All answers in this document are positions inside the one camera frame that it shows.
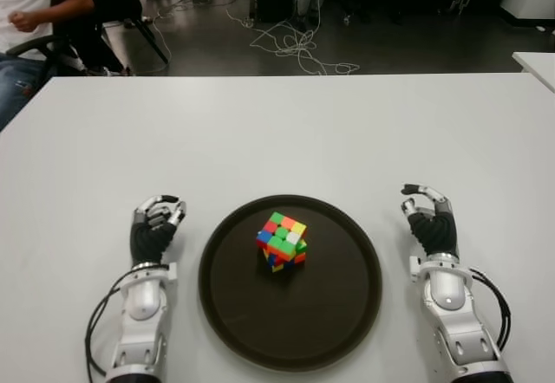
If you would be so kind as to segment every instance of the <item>rubik's cube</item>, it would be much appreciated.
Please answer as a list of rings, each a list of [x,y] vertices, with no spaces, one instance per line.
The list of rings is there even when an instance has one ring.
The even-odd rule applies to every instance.
[[[274,212],[258,233],[257,245],[264,252],[272,272],[304,262],[306,225]]]

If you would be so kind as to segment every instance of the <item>white cube sticker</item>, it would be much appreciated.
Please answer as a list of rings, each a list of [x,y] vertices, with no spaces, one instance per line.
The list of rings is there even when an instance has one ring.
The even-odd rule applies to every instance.
[[[294,233],[293,231],[290,231],[287,234],[287,238],[285,240],[287,240],[289,243],[297,244],[300,239],[301,239],[301,236],[298,233]]]

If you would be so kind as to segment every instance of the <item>person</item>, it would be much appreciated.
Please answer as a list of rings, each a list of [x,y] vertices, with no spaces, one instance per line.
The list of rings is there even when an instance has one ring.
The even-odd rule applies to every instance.
[[[52,24],[94,10],[93,0],[0,0],[0,131],[21,111],[40,87],[44,56],[31,50],[21,57],[5,53],[17,45],[52,34]]]

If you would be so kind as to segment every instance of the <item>person's arm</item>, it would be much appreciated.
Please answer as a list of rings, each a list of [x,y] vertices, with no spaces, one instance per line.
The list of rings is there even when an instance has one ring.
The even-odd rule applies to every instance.
[[[76,16],[86,15],[95,9],[93,0],[64,0],[62,3],[47,9],[32,12],[15,11],[8,19],[17,30],[32,32],[41,23],[59,23]]]

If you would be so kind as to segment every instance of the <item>white table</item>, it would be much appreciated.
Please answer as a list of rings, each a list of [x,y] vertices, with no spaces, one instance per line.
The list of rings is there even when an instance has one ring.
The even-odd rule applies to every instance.
[[[523,71],[531,73],[555,93],[555,54],[547,52],[515,52],[513,58]]]
[[[131,210],[172,193],[189,214],[171,255],[180,255],[180,298],[167,382],[440,383],[409,280],[417,246],[400,210],[405,182],[451,198],[462,262],[483,269],[510,302],[505,356],[515,382],[550,381],[552,101],[528,74],[54,79],[0,133],[3,381],[86,380],[85,326],[129,267]],[[245,202],[277,193],[346,211],[382,264],[375,327],[350,357],[316,373],[241,360],[198,300],[213,229]],[[497,334],[496,301],[479,285],[475,295]],[[105,365],[120,308],[116,297],[95,342]]]

